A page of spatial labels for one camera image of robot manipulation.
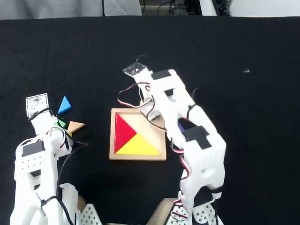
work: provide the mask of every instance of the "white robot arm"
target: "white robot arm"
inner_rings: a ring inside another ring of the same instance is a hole
[[[97,212],[88,204],[77,208],[78,192],[59,183],[57,160],[74,153],[73,141],[50,109],[31,116],[37,136],[20,143],[15,151],[15,207],[11,225],[101,225]]]
[[[225,141],[174,70],[153,73],[135,62],[123,71],[135,79],[142,91],[143,100],[137,107],[149,121],[162,115],[172,149],[182,154],[180,161],[184,171],[179,199],[174,202],[167,224],[221,225],[210,203],[221,197]]]

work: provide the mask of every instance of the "red triangle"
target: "red triangle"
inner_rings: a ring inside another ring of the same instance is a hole
[[[124,146],[136,132],[118,114],[116,114],[114,153]]]

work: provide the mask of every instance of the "triangular puzzle piece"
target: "triangular puzzle piece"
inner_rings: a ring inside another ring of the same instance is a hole
[[[63,128],[66,127],[66,123],[64,121],[62,121],[62,120],[58,120],[58,121]]]
[[[116,154],[153,156],[160,153],[143,136],[136,134]]]
[[[129,126],[120,115],[116,114],[114,153],[124,146],[136,132]]]
[[[74,133],[75,131],[83,128],[85,126],[84,123],[78,123],[74,121],[70,121],[69,127],[67,128],[68,133]]]
[[[60,109],[58,110],[58,114],[61,114],[61,113],[64,113],[65,111],[71,109],[72,106],[71,104],[69,103],[68,99],[66,96],[64,96],[62,102],[61,102],[61,105],[60,105]]]

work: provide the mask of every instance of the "tangram puzzle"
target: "tangram puzzle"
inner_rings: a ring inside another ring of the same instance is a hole
[[[161,117],[154,123],[164,126]],[[109,158],[166,160],[165,132],[152,126],[138,109],[112,109]]]

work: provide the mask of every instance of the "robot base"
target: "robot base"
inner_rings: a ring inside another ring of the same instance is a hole
[[[183,207],[173,206],[170,213],[175,212],[187,216],[187,212]],[[185,219],[176,214],[170,215],[165,225],[216,225],[215,211],[210,203],[199,205],[192,210],[193,218]],[[218,224],[224,225],[220,217]]]

